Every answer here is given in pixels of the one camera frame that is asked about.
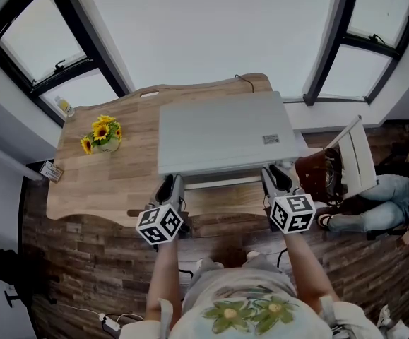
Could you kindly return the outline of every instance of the brown bag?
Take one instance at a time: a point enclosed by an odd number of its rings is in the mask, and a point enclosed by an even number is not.
[[[337,205],[342,202],[342,162],[337,150],[327,148],[295,162],[300,186],[314,201]]]

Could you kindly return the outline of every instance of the flower arrangement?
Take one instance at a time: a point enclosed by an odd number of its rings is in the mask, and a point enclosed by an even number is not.
[[[93,148],[100,152],[113,152],[121,143],[121,125],[115,118],[103,116],[97,118],[92,125],[93,131],[81,139],[82,147],[87,155],[93,154]]]

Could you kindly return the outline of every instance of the black and white marker cube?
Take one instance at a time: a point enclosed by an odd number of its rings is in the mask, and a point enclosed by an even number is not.
[[[140,213],[135,229],[150,245],[157,245],[171,242],[183,222],[176,210],[167,204]]]
[[[270,219],[289,234],[309,230],[316,214],[316,208],[311,195],[296,195],[276,197],[270,213]]]

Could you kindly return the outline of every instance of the wooden table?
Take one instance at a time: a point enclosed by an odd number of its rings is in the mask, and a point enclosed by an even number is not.
[[[263,74],[243,76],[255,92],[272,91]],[[145,97],[148,93],[157,95]],[[135,227],[135,215],[143,210],[160,179],[157,173],[159,107],[171,102],[209,100],[250,93],[251,85],[240,78],[200,85],[157,85],[112,102],[77,107],[68,118],[58,144],[54,164],[64,170],[60,181],[50,183],[47,216],[53,220],[74,214],[96,215],[127,227]],[[91,130],[101,114],[116,117],[123,138],[116,152],[86,155],[80,138]],[[261,182],[186,191],[189,216],[225,213],[265,215]]]

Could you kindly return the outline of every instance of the flower vase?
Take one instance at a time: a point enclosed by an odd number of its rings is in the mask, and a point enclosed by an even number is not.
[[[111,138],[106,144],[97,145],[96,148],[100,152],[114,152],[119,148],[121,141],[118,138]]]

